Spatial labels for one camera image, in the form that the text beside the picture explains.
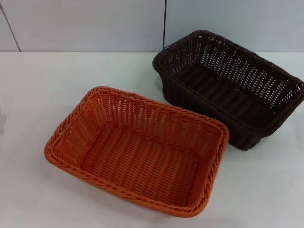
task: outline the basket bottom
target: basket bottom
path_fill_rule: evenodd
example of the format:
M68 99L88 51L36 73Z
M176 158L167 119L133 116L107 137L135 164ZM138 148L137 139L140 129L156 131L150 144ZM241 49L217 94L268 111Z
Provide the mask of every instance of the basket bottom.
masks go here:
M234 117L254 126L264 127L273 118L267 104L244 95L230 82L203 65L194 65L179 80L200 93L202 97L228 111Z
M81 169L141 196L187 206L199 157L107 123Z
M179 86L172 86L172 82L166 82L165 79L162 78L162 84L163 84L163 95L164 98L172 105L181 107L183 109L191 110L193 112L209 116L211 118L217 119L224 123L226 127L229 129L229 143L233 145L234 147L240 149L240 150L249 150L255 145L257 145L261 141L261 137L255 137L252 135L248 135L247 133L242 132L240 129L235 128L234 124L232 122L226 121L223 119L223 115L219 113L218 111L212 111L210 110L206 105L202 104L199 99L193 99L191 95L183 91L182 88L179 88ZM237 93L234 92L234 95L231 96L231 98L235 98L235 100L241 100ZM242 114L244 114L244 108L239 109L240 112L238 114L240 115L240 118ZM259 113L259 114L265 114L265 111L263 111L263 108L258 106L257 108L250 109L250 106L248 106L249 113ZM268 121L268 118L270 118L270 115L267 115L263 120L265 122Z

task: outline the rectangular basket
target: rectangular basket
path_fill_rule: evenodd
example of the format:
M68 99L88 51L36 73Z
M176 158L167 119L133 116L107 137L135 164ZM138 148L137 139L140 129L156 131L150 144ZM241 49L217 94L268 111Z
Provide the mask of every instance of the rectangular basket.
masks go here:
M304 99L300 79L208 31L165 48L153 66L169 103L220 120L242 150L274 133Z
M45 156L125 200L192 217L209 200L228 138L217 120L96 87L55 130Z

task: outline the basket rim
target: basket rim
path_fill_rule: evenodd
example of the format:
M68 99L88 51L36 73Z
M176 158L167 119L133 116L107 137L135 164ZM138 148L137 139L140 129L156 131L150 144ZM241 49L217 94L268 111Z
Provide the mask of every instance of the basket rim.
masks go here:
M233 48L235 50L238 50L239 52L244 54L246 57L252 58L255 61L258 61L260 64L262 64L262 65L264 65L268 68L271 68L276 73L278 73L278 75L274 75L274 76L285 77L285 78L290 79L293 82L299 84L299 88L300 88L299 90L301 92L298 93L298 95L293 100L291 100L291 102L284 109L282 109L280 112L276 113L274 118L272 119L272 121L270 121L264 127L256 128L254 126L251 126L251 125L235 118L234 116L232 116L226 110L222 109L221 107L219 107L215 103L210 102L208 99L205 99L203 96L201 96L195 90L193 90L192 88L190 88L189 86L187 86L183 82L179 81L176 77L173 77L167 71L167 69L164 68L161 65L161 61L170 52L174 51L177 48L180 48L184 44L188 43L190 40L192 40L194 38L197 38L198 36L204 36L204 35L213 36L213 37L217 38L218 40L222 40L228 46L230 46L231 48ZM217 110L221 110L221 112L223 112L228 119L233 121L234 124L237 124L240 128L247 131L249 134L254 135L254 136L258 136L258 137L267 137L267 136L270 136L271 134L273 134L283 124L283 122L288 118L288 116L294 111L294 109L304 100L304 82L301 79L290 75L288 72L286 72L285 70L283 70L282 68L280 68L276 64L262 58L258 54L254 53L252 51L249 51L248 49L230 41L227 38L224 38L223 36L217 35L213 32L207 31L207 30L194 31L194 32L190 33L189 35L187 35L187 36L179 39L178 41L172 43L171 45L167 46L165 49L163 49L161 52L159 52L154 57L152 65L153 65L154 69L159 73L160 77L165 77L165 78L169 79L171 82L176 83L178 86L181 86L188 93L196 96L197 98L202 100L208 106L213 107Z
M206 181L206 184L202 186L202 194L201 198L197 201L196 205L193 207L181 207L181 206L175 206L175 205L170 205L163 203L161 201L156 201L151 198L141 196L133 191L130 191L129 189L126 189L124 187L120 187L112 182L110 182L107 179L100 178L98 176L95 176L89 172L83 171L81 168L71 165L65 160L59 158L54 154L54 146L58 143L58 141L61 139L62 135L64 134L65 130L69 128L70 125L74 123L74 121L77 119L77 117L81 114L82 108L85 107L85 105L88 102L88 99L97 93L104 91L108 93L109 95L119 95L120 97L124 97L126 99L136 99L139 100L140 102L155 105L155 106L161 106L166 109L171 109L175 110L178 112L182 112L182 114L185 117L192 117L192 118L197 118L200 121L204 122L205 124L208 124L210 127L217 128L220 132L220 136L218 138L218 143L216 150L214 150L214 155L212 156L212 159L210 160L209 163L209 168L204 175L206 175L206 180L209 180L208 182ZM113 89L110 87L106 86L98 86L93 89L91 89L85 97L81 100L81 102L76 106L76 108L73 110L71 114L68 115L68 117L57 127L55 130L54 134L51 136L49 141L47 142L45 149L44 149L44 154L46 159L53 165L57 166L58 168L74 175L77 176L86 182L89 182L93 185L96 185L103 190L110 192L118 197L121 197L125 200L131 201L133 203L139 204L144 207L148 207L154 210L158 210L167 214L171 214L174 216L179 216L179 217L192 217L197 214L199 214L206 206L208 200L209 200L209 195L212 190L212 184L215 178L215 174L218 170L218 166L220 164L220 161L223 157L223 153L225 150L225 147L228 143L229 140L229 131L228 128L221 123L218 120L214 120L212 118L209 118L207 116L203 116L197 113L194 113L192 111L188 111L185 109L181 109L179 107L175 107L172 105L168 104L163 104L154 100L150 100L148 98L145 98L141 95L137 95L134 93L128 93L122 90L118 89Z

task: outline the brown wicker basket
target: brown wicker basket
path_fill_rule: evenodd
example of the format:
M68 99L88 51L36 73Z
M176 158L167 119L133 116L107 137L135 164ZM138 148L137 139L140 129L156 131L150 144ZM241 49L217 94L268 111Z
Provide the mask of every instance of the brown wicker basket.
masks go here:
M55 130L45 156L125 200L192 217L210 198L228 139L217 120L96 87Z
M242 150L274 133L304 99L303 81L208 31L165 48L153 66L168 102L220 120Z

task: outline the white surface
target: white surface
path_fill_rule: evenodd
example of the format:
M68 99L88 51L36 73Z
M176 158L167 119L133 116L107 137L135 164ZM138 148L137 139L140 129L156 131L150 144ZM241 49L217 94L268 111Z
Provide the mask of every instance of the white surface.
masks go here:
M0 51L18 51L14 38L0 10Z
M21 51L160 51L164 0L0 0Z
M304 51L303 0L168 0L166 45L205 29L253 51Z
M45 143L85 93L106 85L164 102L156 53L0 53L1 228L302 228L304 105L247 152L228 146L196 217L133 205L49 164ZM304 53L259 53L304 79Z

